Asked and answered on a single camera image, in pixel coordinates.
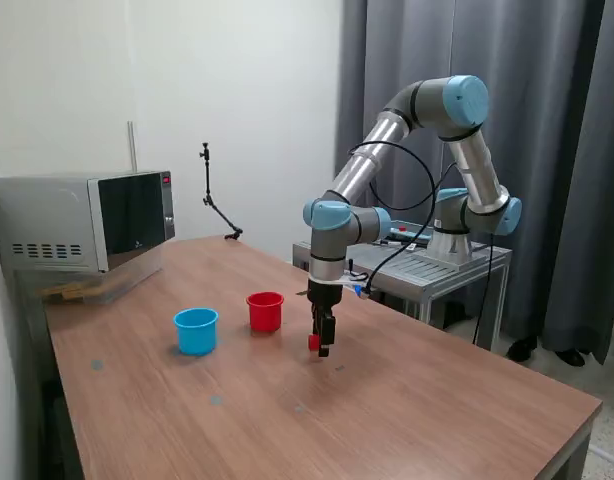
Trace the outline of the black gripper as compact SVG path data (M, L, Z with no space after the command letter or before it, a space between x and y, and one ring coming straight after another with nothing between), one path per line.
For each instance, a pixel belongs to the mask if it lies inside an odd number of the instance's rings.
M307 298L313 304L311 308L312 333L319 335L318 356L325 358L329 356L330 346L335 342L336 318L333 315L323 315L321 307L333 307L340 303L342 286L309 280Z

